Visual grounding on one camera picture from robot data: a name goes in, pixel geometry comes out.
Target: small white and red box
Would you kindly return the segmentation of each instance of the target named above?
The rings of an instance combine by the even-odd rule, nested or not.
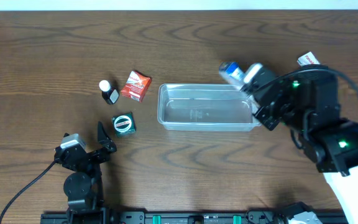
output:
[[[121,90],[121,94],[128,98],[142,102],[150,83],[152,83],[151,78],[145,77],[139,72],[131,71],[127,83]]]

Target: small black bottle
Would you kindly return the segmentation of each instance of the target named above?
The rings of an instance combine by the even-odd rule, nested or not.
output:
[[[102,97],[106,100],[107,104],[112,105],[116,103],[119,96],[118,91],[107,80],[101,80],[99,88],[102,90]]]

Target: green light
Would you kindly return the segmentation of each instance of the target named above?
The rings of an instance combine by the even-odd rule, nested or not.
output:
[[[347,142],[345,142],[345,141],[340,141],[340,142],[338,142],[338,143],[339,143],[339,147],[346,147],[346,146],[348,146]]]
[[[299,85],[301,85],[301,83],[299,83],[299,82],[296,81],[296,80],[292,83],[292,87],[293,87],[293,88],[297,88]]]

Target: plastic container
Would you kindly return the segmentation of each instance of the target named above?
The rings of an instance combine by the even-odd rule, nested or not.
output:
[[[232,85],[163,84],[157,119],[167,130],[250,131],[260,123],[251,99]]]

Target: white backdrop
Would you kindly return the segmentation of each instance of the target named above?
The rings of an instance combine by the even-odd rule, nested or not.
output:
[[[0,0],[0,11],[358,9],[358,0]]]

